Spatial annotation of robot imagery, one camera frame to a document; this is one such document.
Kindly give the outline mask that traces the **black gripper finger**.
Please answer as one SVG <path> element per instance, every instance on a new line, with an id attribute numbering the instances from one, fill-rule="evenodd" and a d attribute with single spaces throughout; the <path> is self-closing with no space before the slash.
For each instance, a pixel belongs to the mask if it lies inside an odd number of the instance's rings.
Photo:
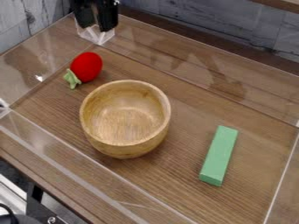
<path id="1" fill-rule="evenodd" d="M 100 30 L 108 32 L 117 26 L 117 0 L 96 0 L 97 23 Z"/>
<path id="2" fill-rule="evenodd" d="M 94 24 L 94 16 L 90 8 L 90 0 L 69 0 L 69 7 L 73 11 L 78 26 L 85 29 Z"/>

